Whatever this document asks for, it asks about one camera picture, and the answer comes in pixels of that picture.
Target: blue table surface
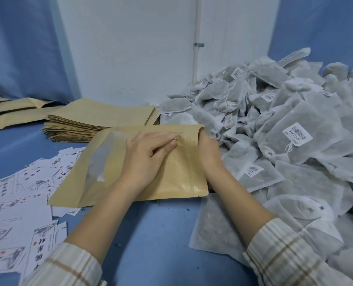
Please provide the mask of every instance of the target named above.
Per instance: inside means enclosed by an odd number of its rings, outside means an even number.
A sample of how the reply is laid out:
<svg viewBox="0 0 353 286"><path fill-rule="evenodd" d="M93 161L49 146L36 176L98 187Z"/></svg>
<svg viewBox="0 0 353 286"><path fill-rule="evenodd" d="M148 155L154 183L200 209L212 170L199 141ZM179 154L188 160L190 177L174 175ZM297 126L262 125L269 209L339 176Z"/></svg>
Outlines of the blue table surface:
<svg viewBox="0 0 353 286"><path fill-rule="evenodd" d="M85 143L52 142L41 134L42 122L0 130L0 178L39 158ZM257 285L253 271L227 255L194 250L188 242L200 198L134 202L124 217L103 263L108 285ZM89 208L65 215L68 231ZM18 284L19 273L0 274L0 286Z"/></svg>

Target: pile of white bags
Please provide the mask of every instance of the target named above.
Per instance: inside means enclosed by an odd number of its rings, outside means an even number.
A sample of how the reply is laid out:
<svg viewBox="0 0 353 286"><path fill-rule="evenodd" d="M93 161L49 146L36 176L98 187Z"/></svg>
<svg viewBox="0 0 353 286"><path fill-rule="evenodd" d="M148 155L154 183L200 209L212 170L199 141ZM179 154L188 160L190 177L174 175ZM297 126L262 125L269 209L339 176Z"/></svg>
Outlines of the pile of white bags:
<svg viewBox="0 0 353 286"><path fill-rule="evenodd" d="M319 75L322 62L302 59L309 54L303 48L208 74L159 106L160 124L205 125L232 175L353 279L353 69L336 62ZM203 198L189 246L245 263L215 194Z"/></svg>

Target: metal bracket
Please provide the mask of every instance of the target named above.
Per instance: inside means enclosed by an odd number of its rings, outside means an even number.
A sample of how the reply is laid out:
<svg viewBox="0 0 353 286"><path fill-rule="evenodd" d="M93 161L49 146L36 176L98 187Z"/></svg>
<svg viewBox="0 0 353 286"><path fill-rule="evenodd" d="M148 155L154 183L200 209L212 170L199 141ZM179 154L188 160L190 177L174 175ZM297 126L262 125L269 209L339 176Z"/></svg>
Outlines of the metal bracket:
<svg viewBox="0 0 353 286"><path fill-rule="evenodd" d="M194 43L194 47L204 47L204 43Z"/></svg>

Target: white pipe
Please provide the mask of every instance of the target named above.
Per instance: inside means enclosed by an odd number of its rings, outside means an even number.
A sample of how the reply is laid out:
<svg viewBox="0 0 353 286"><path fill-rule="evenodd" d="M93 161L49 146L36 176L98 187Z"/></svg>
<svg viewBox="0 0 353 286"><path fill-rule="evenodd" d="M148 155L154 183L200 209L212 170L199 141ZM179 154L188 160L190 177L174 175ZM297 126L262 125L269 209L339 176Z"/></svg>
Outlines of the white pipe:
<svg viewBox="0 0 353 286"><path fill-rule="evenodd" d="M196 0L194 43L199 43L201 12L202 12L202 0ZM192 83L193 86L196 84L196 81L198 78L198 56L199 56L199 47L194 46L193 83Z"/></svg>

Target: stack of kraft paper bags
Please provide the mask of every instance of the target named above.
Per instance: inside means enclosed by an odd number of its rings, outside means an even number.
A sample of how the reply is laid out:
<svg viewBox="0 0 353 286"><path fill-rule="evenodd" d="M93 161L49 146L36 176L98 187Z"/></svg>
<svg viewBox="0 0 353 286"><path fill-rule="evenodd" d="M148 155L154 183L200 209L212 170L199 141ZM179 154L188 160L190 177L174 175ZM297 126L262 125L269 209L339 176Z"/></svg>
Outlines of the stack of kraft paper bags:
<svg viewBox="0 0 353 286"><path fill-rule="evenodd" d="M49 113L60 109L55 102L35 98L8 100L0 97L0 129L46 119Z"/></svg>
<svg viewBox="0 0 353 286"><path fill-rule="evenodd" d="M158 117L154 105L121 107L81 98L48 114L42 131L53 141L89 142L103 129L153 125Z"/></svg>

